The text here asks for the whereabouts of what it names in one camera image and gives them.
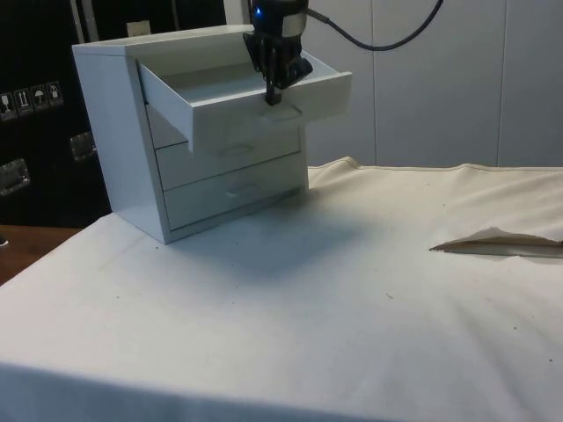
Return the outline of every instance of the black cabinet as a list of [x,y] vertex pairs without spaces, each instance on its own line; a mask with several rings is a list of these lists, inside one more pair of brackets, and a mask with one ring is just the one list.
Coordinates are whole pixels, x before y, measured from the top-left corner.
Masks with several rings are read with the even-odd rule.
[[153,33],[223,25],[223,0],[2,0],[0,224],[84,227],[110,212],[71,46],[92,22],[110,40],[143,20]]

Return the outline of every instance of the drawer front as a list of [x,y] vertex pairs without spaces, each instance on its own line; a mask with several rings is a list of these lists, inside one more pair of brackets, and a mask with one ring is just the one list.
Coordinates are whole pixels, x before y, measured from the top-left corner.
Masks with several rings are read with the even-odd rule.
[[165,193],[175,230],[305,185],[304,154],[285,156]]
[[158,170],[165,191],[299,152],[299,129],[274,131],[261,139],[232,142],[214,151],[191,153],[187,142],[157,150]]
[[195,103],[194,148],[241,142],[264,131],[301,127],[344,113],[351,83],[351,74],[305,80],[283,92],[281,103],[275,106],[266,103],[263,92]]

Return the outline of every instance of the wooden table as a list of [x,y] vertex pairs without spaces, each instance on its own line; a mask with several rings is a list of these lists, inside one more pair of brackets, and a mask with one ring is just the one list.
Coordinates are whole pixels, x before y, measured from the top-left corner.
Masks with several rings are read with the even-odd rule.
[[0,286],[79,231],[0,225],[0,235],[9,241],[0,247]]

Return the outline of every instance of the white tablecloth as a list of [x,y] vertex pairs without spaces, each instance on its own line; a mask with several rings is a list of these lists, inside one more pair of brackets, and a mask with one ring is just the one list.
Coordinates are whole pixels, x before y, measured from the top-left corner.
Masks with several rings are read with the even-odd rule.
[[0,421],[559,421],[563,171],[311,169],[163,246],[110,215],[0,288]]

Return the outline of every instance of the cabinet top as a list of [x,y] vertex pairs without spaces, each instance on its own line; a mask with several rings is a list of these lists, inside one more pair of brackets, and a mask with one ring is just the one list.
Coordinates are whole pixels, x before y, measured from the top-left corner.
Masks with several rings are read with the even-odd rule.
[[222,25],[209,28],[177,31],[173,33],[157,33],[119,40],[77,44],[72,47],[75,55],[151,55],[175,49],[204,46],[210,41],[229,39],[240,33],[251,31],[251,25]]

